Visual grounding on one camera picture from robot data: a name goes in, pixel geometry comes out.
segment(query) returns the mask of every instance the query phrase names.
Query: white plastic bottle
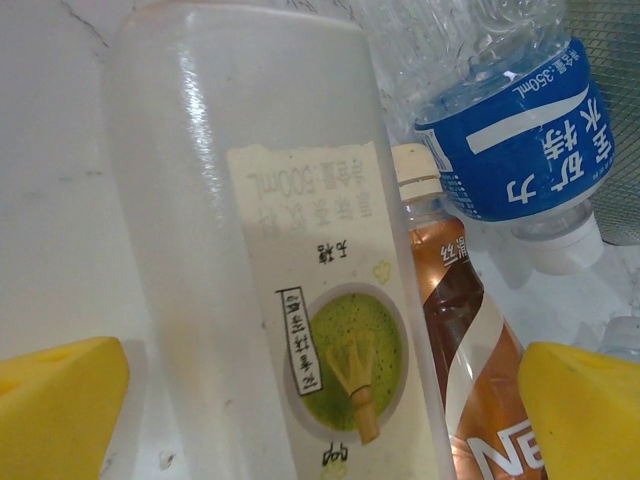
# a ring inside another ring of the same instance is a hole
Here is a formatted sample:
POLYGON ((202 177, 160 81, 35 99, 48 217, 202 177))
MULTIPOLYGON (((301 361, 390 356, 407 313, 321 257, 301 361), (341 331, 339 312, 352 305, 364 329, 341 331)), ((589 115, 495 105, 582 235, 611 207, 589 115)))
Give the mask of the white plastic bottle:
POLYGON ((155 4, 120 31, 105 91, 193 479, 453 480, 362 33, 155 4))
POLYGON ((363 26, 392 138, 413 141, 415 120, 460 211, 508 226, 542 272, 598 260, 588 198, 614 142, 584 47, 562 28, 565 0, 293 3, 363 26))

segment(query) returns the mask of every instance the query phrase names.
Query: plastic bottle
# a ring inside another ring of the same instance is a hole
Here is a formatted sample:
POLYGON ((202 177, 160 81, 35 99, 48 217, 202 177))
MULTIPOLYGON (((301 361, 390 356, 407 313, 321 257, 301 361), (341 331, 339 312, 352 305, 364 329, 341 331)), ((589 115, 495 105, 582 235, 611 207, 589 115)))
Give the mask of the plastic bottle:
POLYGON ((640 363, 640 318, 611 319, 604 331, 598 352, 640 363))
POLYGON ((154 4, 106 72, 113 171, 193 480, 453 480, 361 31, 154 4))
POLYGON ((474 55, 416 131, 458 209, 509 225, 539 271, 574 273, 602 254, 588 198, 614 156, 586 51, 562 29, 563 0, 472 4, 474 55))
POLYGON ((289 2, 362 25, 392 140, 417 134, 456 207, 508 226, 536 269, 554 275, 601 256, 588 198, 614 156, 587 54, 562 28, 565 3, 289 2))
POLYGON ((426 147, 393 149, 458 480, 546 479, 517 385, 520 343, 442 205, 426 147))

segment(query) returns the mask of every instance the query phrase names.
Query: white marble surface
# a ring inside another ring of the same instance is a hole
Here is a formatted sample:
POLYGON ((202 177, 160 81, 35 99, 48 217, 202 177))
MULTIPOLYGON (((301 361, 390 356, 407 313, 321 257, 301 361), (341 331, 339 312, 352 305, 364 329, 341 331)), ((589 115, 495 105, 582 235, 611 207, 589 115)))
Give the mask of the white marble surface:
MULTIPOLYGON (((0 3, 0 358, 119 337, 131 388, 102 478, 187 479, 102 133, 101 68, 118 24, 140 6, 0 3)), ((613 316, 640 314, 638 247, 607 247, 588 271, 549 277, 495 232, 471 227, 469 237, 525 344, 570 343, 581 322, 601 333, 613 316)))

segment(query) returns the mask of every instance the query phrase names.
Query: yellow object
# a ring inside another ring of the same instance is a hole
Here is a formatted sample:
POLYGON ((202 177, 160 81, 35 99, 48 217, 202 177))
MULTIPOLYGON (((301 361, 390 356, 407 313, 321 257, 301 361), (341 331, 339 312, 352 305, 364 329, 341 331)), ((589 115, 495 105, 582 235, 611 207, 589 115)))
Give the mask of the yellow object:
POLYGON ((640 479, 640 365, 533 343, 518 383, 549 480, 640 479))
POLYGON ((98 480, 128 383, 110 337, 0 362, 0 480, 98 480))

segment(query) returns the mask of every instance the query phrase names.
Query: bamboo whisk illustration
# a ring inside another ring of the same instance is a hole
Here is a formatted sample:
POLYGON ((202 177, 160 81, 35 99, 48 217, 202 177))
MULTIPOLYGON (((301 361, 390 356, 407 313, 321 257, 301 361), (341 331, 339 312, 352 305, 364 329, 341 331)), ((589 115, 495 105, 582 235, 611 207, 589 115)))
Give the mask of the bamboo whisk illustration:
POLYGON ((345 335, 327 348, 327 362, 342 388, 351 398, 360 442, 366 445, 380 435, 378 416, 371 392, 375 358, 374 334, 369 330, 345 335))

